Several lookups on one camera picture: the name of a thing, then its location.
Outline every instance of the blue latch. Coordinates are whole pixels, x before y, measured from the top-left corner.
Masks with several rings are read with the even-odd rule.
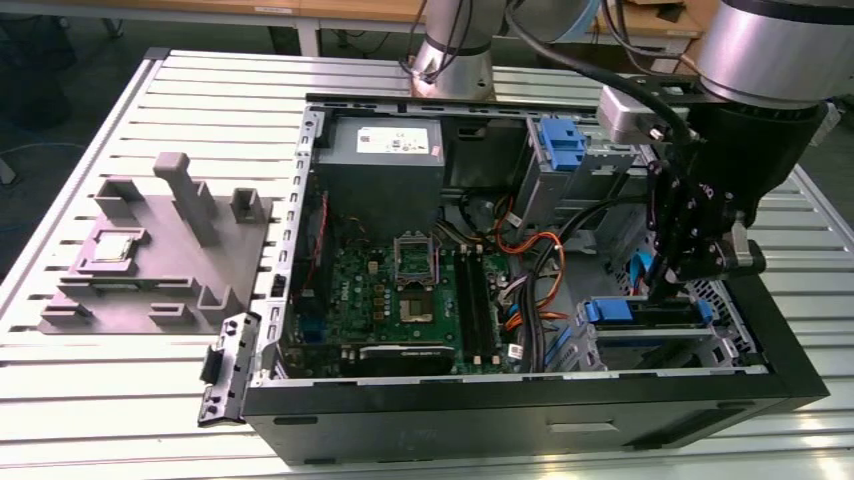
[[[577,131],[575,122],[563,118],[543,118],[539,124],[540,142],[551,155],[551,168],[557,171],[575,170],[587,152],[587,138]]]
[[[637,250],[628,262],[628,286],[631,289],[637,285],[637,277],[643,275],[652,265],[652,255]]]
[[[632,315],[628,302],[619,298],[600,298],[584,304],[589,323],[631,322]]]
[[[703,317],[703,322],[709,323],[715,319],[715,311],[708,305],[705,300],[696,301],[696,309],[699,310],[699,315]]]

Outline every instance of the sticker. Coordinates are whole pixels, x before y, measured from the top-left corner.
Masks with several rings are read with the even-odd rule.
[[[428,155],[426,129],[361,127],[356,134],[356,152]]]
[[[254,7],[254,11],[261,13],[282,13],[284,15],[293,13],[292,9],[281,7]]]
[[[512,212],[507,212],[507,221],[509,222],[509,224],[519,228],[519,225],[521,225],[521,219],[519,218],[519,216],[512,213]]]

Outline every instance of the ram slot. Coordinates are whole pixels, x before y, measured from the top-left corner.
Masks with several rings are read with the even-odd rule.
[[[475,330],[477,332],[477,353],[484,362],[495,355],[495,328],[489,315],[489,288],[483,271],[483,257],[468,257],[468,292],[473,306]]]
[[[468,288],[468,260],[465,253],[453,254],[453,276],[456,279],[456,308],[458,326],[463,335],[463,357],[467,361],[479,353],[477,330],[475,321],[473,299]]]

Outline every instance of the blue plastic tab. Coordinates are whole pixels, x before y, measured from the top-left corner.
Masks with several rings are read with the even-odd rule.
[[[587,312],[587,321],[596,323],[601,318],[599,317],[599,310],[589,302],[584,302],[584,311]]]
[[[581,164],[587,152],[587,138],[577,131],[575,122],[563,118],[543,118],[540,141],[551,155],[551,168],[572,171]]]
[[[592,301],[603,322],[631,322],[628,302],[619,298],[601,298]]]
[[[298,328],[302,331],[305,343],[322,343],[325,340],[325,322],[321,318],[300,316]]]
[[[699,315],[703,317],[703,322],[709,323],[715,319],[715,311],[708,305],[705,300],[696,301],[696,309],[699,310]]]
[[[628,285],[631,288],[637,284],[637,277],[649,269],[649,265],[652,265],[652,255],[637,250],[628,262]]]

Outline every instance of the chip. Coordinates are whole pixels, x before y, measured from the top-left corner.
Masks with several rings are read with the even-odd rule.
[[[400,293],[400,323],[432,323],[432,291]]]

